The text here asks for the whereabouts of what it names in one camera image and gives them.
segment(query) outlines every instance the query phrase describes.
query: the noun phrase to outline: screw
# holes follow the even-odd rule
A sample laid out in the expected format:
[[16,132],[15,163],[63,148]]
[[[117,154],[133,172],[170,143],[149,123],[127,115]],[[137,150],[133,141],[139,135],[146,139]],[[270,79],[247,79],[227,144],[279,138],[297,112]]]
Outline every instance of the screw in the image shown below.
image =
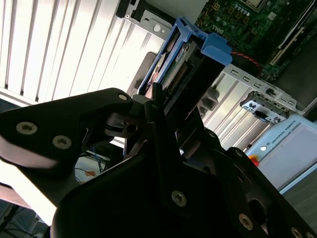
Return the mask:
[[37,132],[38,127],[34,123],[23,121],[16,125],[16,130],[24,135],[32,135]]
[[307,238],[315,238],[315,237],[314,237],[311,233],[309,233],[309,232],[307,232],[306,235],[307,235]]
[[119,98],[121,98],[122,100],[128,100],[128,98],[123,94],[119,94]]
[[247,215],[241,213],[239,215],[239,221],[246,229],[248,229],[249,231],[252,231],[253,224],[252,224],[250,218]]
[[243,156],[243,153],[240,151],[240,150],[236,150],[236,153],[238,156],[242,157]]
[[175,190],[172,192],[172,199],[176,203],[177,206],[179,207],[185,207],[186,206],[186,197],[185,195],[178,190]]
[[299,231],[295,227],[292,227],[291,231],[296,238],[302,238],[302,235],[299,233]]
[[71,139],[65,135],[57,135],[53,139],[53,145],[62,150],[66,150],[71,147]]

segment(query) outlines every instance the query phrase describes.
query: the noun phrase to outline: red wire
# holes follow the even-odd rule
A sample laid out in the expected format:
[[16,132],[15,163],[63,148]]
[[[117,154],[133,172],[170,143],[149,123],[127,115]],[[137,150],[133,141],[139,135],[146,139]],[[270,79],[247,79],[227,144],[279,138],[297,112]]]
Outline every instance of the red wire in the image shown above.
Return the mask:
[[243,58],[246,58],[248,59],[249,61],[251,61],[252,63],[254,63],[258,68],[259,70],[261,70],[261,66],[259,65],[258,62],[256,62],[254,59],[252,59],[250,56],[247,56],[245,55],[244,53],[239,53],[239,52],[231,52],[233,55],[237,55],[237,56],[242,56]]

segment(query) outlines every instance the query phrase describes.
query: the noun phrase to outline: white label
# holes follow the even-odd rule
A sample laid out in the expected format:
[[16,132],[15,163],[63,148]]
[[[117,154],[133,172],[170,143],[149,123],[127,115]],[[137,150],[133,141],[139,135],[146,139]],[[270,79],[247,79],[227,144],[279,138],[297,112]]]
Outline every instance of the white label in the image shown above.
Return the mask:
[[268,19],[273,21],[275,19],[275,17],[276,17],[276,14],[271,11],[271,13],[267,17],[268,17]]

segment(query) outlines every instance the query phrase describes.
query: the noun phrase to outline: motherboard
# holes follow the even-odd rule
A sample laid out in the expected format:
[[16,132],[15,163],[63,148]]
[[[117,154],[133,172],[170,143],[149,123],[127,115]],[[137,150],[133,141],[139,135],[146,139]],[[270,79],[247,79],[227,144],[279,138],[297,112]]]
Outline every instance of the motherboard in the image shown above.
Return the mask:
[[209,0],[196,25],[227,39],[234,60],[258,68],[251,74],[274,81],[317,32],[316,6],[316,0]]

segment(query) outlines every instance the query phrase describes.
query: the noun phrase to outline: metal bracket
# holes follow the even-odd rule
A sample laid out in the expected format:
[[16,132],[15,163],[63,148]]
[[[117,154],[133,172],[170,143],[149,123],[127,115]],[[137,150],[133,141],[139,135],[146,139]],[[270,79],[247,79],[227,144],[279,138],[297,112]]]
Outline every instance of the metal bracket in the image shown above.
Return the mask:
[[248,87],[264,95],[267,99],[275,101],[293,112],[303,115],[309,109],[305,108],[302,111],[297,109],[297,101],[293,99],[292,96],[267,82],[253,77],[233,64],[224,68],[223,73],[233,77],[239,82],[244,83]]
[[150,5],[145,0],[136,0],[133,3],[121,0],[116,15],[124,17],[163,40],[168,39],[175,22],[173,17]]

